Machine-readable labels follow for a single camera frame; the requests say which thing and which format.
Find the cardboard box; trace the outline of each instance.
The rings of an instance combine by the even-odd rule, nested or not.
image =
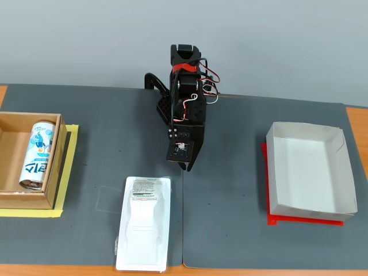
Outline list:
[[[55,124],[54,141],[40,191],[19,184],[32,126]],[[0,208],[52,209],[62,164],[67,130],[60,114],[0,112]]]
[[[358,211],[342,129],[275,122],[267,160],[271,214],[345,221]]]

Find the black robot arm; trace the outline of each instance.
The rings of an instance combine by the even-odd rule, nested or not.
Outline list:
[[[146,89],[157,88],[162,98],[157,111],[168,125],[169,145],[166,159],[178,162],[183,170],[190,171],[204,142],[207,97],[216,97],[219,76],[207,67],[196,46],[171,46],[170,89],[153,74],[144,77]],[[212,72],[217,80],[208,75]]]

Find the white paper box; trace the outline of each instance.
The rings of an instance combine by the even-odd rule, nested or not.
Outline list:
[[[358,211],[342,129],[275,122],[267,161],[271,214],[344,221]]]

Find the can label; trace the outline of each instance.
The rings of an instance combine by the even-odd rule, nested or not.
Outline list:
[[[39,185],[32,189],[41,189],[44,181],[47,163],[51,152],[55,125],[50,122],[38,122],[32,128],[20,177],[20,184],[27,187],[29,182]]]

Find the plastic packaging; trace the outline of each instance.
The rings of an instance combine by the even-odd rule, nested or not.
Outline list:
[[[117,243],[117,270],[166,271],[170,197],[169,178],[126,179]]]

